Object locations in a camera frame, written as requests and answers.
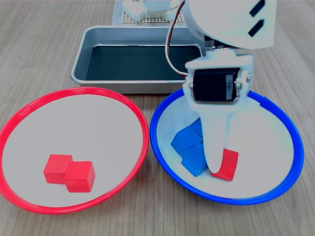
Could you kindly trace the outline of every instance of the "white pegboard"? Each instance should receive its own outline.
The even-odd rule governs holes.
[[[140,22],[136,22],[131,19],[126,13],[123,12],[123,24],[145,24],[145,23],[171,23],[170,21],[166,21],[163,18],[144,18]],[[177,20],[177,23],[185,23],[184,15],[182,11],[180,12]]]

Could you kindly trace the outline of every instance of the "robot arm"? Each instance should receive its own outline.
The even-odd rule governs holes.
[[[169,56],[176,17],[183,9],[189,31],[209,47],[206,56],[178,71]],[[211,173],[219,172],[235,115],[247,100],[253,82],[253,56],[237,48],[272,47],[276,0],[182,0],[165,44],[170,66],[186,77],[183,84],[191,110],[199,113],[205,157]]]

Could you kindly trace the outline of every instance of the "screw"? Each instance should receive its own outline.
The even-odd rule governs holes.
[[[246,78],[246,83],[249,83],[252,80],[252,74],[248,74]]]

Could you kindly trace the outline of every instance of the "white robot part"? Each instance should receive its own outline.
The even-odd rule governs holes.
[[[187,0],[185,22],[199,40],[205,36],[243,49],[272,47],[276,0]]]
[[[124,0],[123,11],[135,22],[140,22],[144,18],[163,18],[172,21],[176,8],[174,4],[176,2],[172,0]]]
[[[200,115],[205,157],[212,173],[217,173],[222,164],[231,121],[242,108],[253,81],[253,56],[237,53],[236,50],[208,51],[207,56],[188,62],[189,74],[183,85],[185,97],[192,111]],[[239,68],[237,75],[238,98],[232,103],[200,103],[192,95],[193,76],[196,70]],[[207,88],[212,93],[216,87]]]

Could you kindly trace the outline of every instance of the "cube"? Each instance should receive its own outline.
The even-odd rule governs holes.
[[[95,179],[95,171],[91,161],[72,161],[64,176],[69,192],[91,192]]]
[[[201,141],[202,137],[194,131],[193,128],[188,126],[176,134],[171,145],[181,156],[183,156],[190,147]]]
[[[47,183],[64,184],[64,176],[71,161],[71,155],[50,155],[44,169]]]
[[[195,177],[208,169],[205,152],[202,144],[196,144],[189,148],[184,156],[182,165]]]
[[[201,119],[197,119],[194,123],[192,123],[191,128],[193,128],[194,131],[196,131],[201,137],[202,137],[202,125],[201,125]]]
[[[233,181],[239,153],[236,151],[224,149],[223,161],[219,172],[211,173],[213,177],[220,178],[226,181]]]

